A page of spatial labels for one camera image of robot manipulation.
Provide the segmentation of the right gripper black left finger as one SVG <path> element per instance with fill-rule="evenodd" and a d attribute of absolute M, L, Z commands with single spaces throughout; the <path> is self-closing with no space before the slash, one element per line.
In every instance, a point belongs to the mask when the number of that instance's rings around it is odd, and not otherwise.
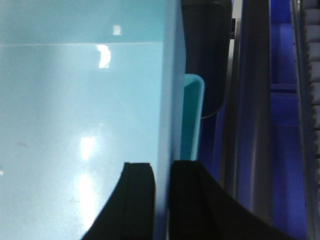
<path fill-rule="evenodd" d="M 83 240 L 152 240 L 155 178 L 149 163 L 123 166 L 118 183 Z"/>

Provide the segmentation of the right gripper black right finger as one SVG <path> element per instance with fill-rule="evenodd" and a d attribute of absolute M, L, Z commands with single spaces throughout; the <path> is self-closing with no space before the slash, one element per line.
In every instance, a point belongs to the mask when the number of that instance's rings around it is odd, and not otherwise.
<path fill-rule="evenodd" d="M 199 161 L 170 169 L 171 240 L 288 240 L 229 196 Z"/>

